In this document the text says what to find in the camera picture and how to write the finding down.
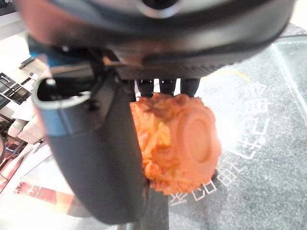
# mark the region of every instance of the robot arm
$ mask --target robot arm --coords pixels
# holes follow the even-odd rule
[[[129,102],[194,96],[199,79],[268,46],[286,27],[294,0],[16,0],[53,78],[33,100],[55,158],[84,206],[108,224],[134,222],[148,182]]]

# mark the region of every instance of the orange object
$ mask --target orange object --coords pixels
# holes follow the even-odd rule
[[[211,180],[221,145],[214,114],[200,98],[155,93],[130,107],[151,187],[188,193]]]

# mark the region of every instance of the glass table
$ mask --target glass table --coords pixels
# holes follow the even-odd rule
[[[307,229],[306,55],[306,35],[284,37],[201,79],[196,96],[214,111],[223,146],[218,175],[193,193],[170,195],[153,229]],[[1,229],[117,229],[87,213],[52,156],[18,176],[0,194]],[[70,194],[70,207],[24,201],[14,193],[20,180]]]

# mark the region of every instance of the metal ring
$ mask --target metal ring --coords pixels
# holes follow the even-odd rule
[[[139,11],[142,14],[146,15],[147,17],[162,19],[162,18],[169,18],[178,13],[181,10],[182,1],[179,0],[174,5],[162,10],[156,10],[147,6],[142,0],[137,0],[136,6],[139,9]]]

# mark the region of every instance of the camera lens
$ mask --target camera lens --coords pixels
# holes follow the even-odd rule
[[[175,3],[178,2],[178,0],[142,0],[142,2],[155,10],[164,10],[171,6],[173,6]]]

